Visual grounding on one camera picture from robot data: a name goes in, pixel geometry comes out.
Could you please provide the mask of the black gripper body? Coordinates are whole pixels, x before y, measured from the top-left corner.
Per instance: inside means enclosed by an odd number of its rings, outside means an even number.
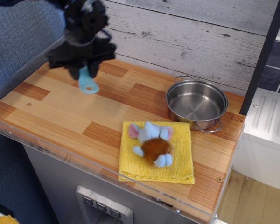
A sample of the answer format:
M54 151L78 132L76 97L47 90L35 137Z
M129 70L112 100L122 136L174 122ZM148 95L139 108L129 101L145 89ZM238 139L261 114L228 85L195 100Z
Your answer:
M82 45L64 41L46 57L51 68L80 69L87 64L99 64L114 59L116 48L110 40L102 38L94 38L91 42Z

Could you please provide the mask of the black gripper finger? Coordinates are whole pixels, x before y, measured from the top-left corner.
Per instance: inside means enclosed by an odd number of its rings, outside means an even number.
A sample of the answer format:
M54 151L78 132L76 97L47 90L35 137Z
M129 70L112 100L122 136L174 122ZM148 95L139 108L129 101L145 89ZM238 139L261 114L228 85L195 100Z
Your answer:
M87 66L89 70L89 74L92 78L95 78L97 76L99 66L101 64L101 60L99 59L89 59L87 60Z
M67 64L66 68L69 70L69 73L71 74L72 78L74 80L78 80L80 77L79 70L83 68L83 66L80 64Z

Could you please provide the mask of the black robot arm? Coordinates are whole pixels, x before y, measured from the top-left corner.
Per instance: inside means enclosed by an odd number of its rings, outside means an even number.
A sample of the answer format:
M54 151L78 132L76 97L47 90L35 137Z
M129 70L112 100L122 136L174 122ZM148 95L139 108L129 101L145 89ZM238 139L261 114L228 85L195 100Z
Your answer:
M63 10L65 18L64 42L47 53L51 68L65 67L73 79L86 68L95 78L102 61L115 58L116 45L104 30L108 25L105 6L99 0L51 0Z

